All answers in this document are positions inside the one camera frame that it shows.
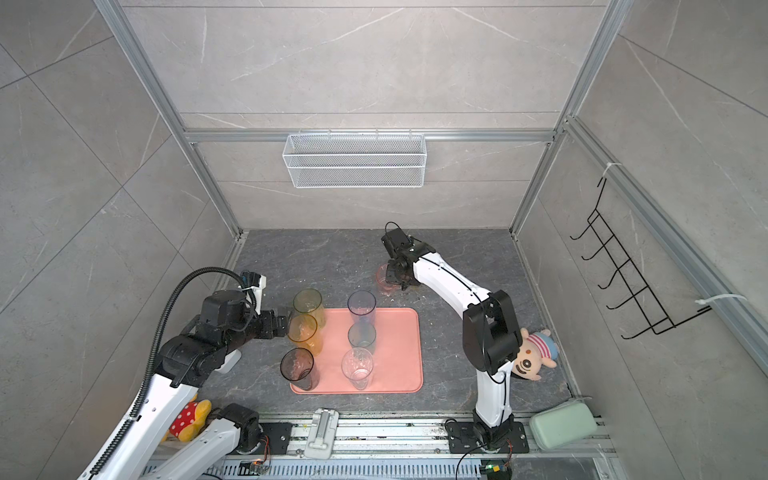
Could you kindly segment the tall green glass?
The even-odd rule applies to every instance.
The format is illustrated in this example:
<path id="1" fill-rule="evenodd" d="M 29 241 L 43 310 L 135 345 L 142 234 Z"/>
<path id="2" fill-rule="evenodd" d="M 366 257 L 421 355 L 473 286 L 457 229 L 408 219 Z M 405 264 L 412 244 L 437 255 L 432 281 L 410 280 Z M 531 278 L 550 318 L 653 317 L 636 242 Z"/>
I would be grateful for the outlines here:
<path id="1" fill-rule="evenodd" d="M 323 297 L 319 290 L 306 288 L 299 291 L 293 298 L 293 310 L 296 314 L 312 316 L 320 329 L 326 325 Z"/>

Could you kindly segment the doll plush toy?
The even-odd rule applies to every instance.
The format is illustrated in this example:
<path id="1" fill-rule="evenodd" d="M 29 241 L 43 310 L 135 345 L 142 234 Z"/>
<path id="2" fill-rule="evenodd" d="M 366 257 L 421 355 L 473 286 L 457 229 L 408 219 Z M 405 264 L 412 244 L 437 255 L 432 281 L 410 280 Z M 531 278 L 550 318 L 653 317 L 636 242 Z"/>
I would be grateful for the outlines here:
<path id="1" fill-rule="evenodd" d="M 557 367 L 559 347 L 549 329 L 529 332 L 526 328 L 522 328 L 521 335 L 523 342 L 513 361 L 512 372 L 522 379 L 539 381 L 543 367 L 548 369 Z"/>

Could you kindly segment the tall yellow glass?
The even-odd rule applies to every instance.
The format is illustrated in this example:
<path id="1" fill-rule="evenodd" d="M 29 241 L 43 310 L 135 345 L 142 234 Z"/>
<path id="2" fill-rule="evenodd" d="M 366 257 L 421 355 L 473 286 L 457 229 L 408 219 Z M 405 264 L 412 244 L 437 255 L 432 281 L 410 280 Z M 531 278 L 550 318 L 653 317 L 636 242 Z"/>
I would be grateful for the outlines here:
<path id="1" fill-rule="evenodd" d="M 297 347 L 317 356 L 323 349 L 323 338 L 317 320 L 309 314 L 294 313 L 289 320 L 287 337 Z"/>

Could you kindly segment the black wall hook rack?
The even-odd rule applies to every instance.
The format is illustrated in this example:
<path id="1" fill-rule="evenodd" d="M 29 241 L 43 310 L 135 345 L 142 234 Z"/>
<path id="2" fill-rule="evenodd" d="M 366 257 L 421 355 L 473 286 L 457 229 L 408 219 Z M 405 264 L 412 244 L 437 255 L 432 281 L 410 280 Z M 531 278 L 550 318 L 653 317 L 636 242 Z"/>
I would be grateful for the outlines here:
<path id="1" fill-rule="evenodd" d="M 629 341 L 647 333 L 660 336 L 712 312 L 711 306 L 704 305 L 698 307 L 692 315 L 682 320 L 672 318 L 659 295 L 641 271 L 639 264 L 600 211 L 600 203 L 606 185 L 607 180 L 605 178 L 598 181 L 596 185 L 598 189 L 597 199 L 593 209 L 587 215 L 585 226 L 577 235 L 570 235 L 569 239 L 576 242 L 588 236 L 598 242 L 598 247 L 590 255 L 582 255 L 581 259 L 584 262 L 589 262 L 600 256 L 608 259 L 612 268 L 611 276 L 606 282 L 597 284 L 600 291 L 610 290 L 615 283 L 619 283 L 626 291 L 625 297 L 620 302 L 613 305 L 608 304 L 606 309 L 609 312 L 616 312 L 626 305 L 633 305 L 640 313 L 641 329 L 634 334 L 622 333 L 620 338 Z"/>

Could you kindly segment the mint green box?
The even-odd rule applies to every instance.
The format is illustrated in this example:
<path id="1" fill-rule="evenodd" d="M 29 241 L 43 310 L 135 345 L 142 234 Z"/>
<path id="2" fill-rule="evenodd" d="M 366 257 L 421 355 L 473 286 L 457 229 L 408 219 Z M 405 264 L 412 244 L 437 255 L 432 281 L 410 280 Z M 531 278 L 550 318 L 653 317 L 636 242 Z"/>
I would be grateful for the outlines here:
<path id="1" fill-rule="evenodd" d="M 589 407 L 581 401 L 568 401 L 533 415 L 529 427 L 542 450 L 558 449 L 593 435 L 598 425 Z"/>

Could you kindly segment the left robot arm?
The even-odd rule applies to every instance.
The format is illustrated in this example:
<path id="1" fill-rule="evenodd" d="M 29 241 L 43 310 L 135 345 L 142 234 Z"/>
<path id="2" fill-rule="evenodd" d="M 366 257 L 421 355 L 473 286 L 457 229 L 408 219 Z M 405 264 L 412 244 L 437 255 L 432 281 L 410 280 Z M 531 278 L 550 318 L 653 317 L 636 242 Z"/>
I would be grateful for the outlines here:
<path id="1" fill-rule="evenodd" d="M 181 293 L 210 271 L 208 267 L 193 271 L 171 293 L 155 330 L 139 392 L 82 478 L 143 477 L 145 466 L 173 423 L 194 418 L 183 409 L 213 373 L 231 370 L 240 358 L 241 347 L 249 341 L 286 335 L 287 317 L 261 306 L 265 276 L 217 267 L 215 273 L 232 278 L 236 288 L 206 297 L 199 314 L 178 335 L 165 340 L 170 314 Z M 231 453 L 257 451 L 269 451 L 258 413 L 230 404 L 203 421 L 201 433 L 148 476 L 197 479 Z"/>

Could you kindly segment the clear glass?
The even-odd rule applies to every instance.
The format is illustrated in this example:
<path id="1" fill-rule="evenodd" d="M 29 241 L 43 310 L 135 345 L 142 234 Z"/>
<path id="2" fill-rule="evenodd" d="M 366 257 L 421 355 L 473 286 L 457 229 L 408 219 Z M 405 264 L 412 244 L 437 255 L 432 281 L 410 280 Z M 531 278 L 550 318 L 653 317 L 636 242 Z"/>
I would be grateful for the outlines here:
<path id="1" fill-rule="evenodd" d="M 372 379 L 373 355 L 365 348 L 352 348 L 342 357 L 341 370 L 345 378 L 357 390 L 365 390 Z"/>

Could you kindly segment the tall blue glass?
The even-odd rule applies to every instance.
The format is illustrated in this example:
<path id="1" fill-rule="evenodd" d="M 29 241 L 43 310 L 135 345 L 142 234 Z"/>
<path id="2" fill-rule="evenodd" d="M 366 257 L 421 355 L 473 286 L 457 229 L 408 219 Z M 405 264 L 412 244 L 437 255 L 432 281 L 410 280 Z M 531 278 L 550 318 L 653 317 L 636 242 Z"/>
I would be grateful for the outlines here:
<path id="1" fill-rule="evenodd" d="M 347 308 L 355 323 L 373 326 L 376 319 L 377 299 L 367 290 L 352 293 L 347 300 Z"/>

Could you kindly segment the yellow plush toy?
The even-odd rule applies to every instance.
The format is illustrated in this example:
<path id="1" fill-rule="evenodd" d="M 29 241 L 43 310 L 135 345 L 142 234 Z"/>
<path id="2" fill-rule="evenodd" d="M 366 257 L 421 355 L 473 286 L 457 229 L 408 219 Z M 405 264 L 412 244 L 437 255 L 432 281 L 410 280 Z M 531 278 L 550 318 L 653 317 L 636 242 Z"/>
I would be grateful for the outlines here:
<path id="1" fill-rule="evenodd" d="M 192 441 L 205 427 L 212 409 L 210 400 L 199 400 L 194 397 L 177 414 L 164 434 L 162 442 L 170 440 L 187 443 Z"/>

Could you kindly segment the tall dark grey glass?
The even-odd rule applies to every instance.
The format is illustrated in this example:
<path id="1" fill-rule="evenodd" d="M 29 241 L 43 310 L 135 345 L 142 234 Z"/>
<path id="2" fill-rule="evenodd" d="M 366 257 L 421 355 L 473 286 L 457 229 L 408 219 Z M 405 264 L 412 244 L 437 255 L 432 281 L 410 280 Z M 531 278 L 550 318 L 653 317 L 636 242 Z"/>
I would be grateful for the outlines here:
<path id="1" fill-rule="evenodd" d="M 280 373 L 300 391 L 311 391 L 319 384 L 319 370 L 314 355 L 305 348 L 288 351 L 281 360 Z"/>

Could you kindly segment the pink tray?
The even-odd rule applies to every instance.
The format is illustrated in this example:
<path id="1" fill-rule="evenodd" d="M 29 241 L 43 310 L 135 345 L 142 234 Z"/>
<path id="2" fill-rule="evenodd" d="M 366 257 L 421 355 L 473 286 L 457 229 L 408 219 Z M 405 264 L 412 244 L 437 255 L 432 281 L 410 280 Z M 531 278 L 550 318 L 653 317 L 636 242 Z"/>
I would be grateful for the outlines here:
<path id="1" fill-rule="evenodd" d="M 421 339 L 418 314 L 411 308 L 378 308 L 374 368 L 371 383 L 364 390 L 355 388 L 342 372 L 344 354 L 351 349 L 348 330 L 352 314 L 346 308 L 327 308 L 326 325 L 321 331 L 323 348 L 315 358 L 318 385 L 315 395 L 410 394 L 423 385 Z"/>

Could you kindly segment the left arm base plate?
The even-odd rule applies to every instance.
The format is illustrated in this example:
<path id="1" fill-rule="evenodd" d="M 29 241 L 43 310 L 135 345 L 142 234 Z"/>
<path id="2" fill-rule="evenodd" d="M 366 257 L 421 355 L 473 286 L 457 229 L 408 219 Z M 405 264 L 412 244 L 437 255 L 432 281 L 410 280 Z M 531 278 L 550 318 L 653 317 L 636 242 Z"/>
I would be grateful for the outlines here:
<path id="1" fill-rule="evenodd" d="M 285 455 L 293 425 L 288 422 L 254 424 L 241 432 L 235 451 L 240 455 Z"/>

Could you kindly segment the teal dimpled glass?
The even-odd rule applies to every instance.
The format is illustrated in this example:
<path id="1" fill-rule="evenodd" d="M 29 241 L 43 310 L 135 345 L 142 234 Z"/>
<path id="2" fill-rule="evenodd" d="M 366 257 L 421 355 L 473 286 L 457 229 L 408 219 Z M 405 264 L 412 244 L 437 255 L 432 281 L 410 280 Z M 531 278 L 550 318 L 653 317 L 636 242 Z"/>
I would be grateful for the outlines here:
<path id="1" fill-rule="evenodd" d="M 352 348 L 365 349 L 371 354 L 375 352 L 377 334 L 370 323 L 354 323 L 348 330 L 347 338 Z"/>

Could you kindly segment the pink glass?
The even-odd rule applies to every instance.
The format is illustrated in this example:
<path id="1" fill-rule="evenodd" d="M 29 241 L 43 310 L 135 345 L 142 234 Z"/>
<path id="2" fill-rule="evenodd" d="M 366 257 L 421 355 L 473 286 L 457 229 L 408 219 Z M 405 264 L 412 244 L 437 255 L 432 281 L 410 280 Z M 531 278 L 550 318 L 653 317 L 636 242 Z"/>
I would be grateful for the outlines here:
<path id="1" fill-rule="evenodd" d="M 389 296 L 400 288 L 397 283 L 392 284 L 387 280 L 387 269 L 387 264 L 380 265 L 375 276 L 378 291 L 384 296 Z"/>

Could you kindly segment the white timer device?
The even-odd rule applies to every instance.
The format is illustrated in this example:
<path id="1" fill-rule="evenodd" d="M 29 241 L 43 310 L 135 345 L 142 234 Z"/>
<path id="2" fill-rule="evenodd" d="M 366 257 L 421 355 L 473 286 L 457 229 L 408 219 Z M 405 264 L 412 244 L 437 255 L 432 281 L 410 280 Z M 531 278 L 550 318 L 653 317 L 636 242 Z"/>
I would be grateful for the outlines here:
<path id="1" fill-rule="evenodd" d="M 239 360 L 242 357 L 242 353 L 240 350 L 234 350 L 233 352 L 226 355 L 224 362 L 222 365 L 216 369 L 216 372 L 224 375 L 229 373 L 233 367 L 239 362 Z"/>

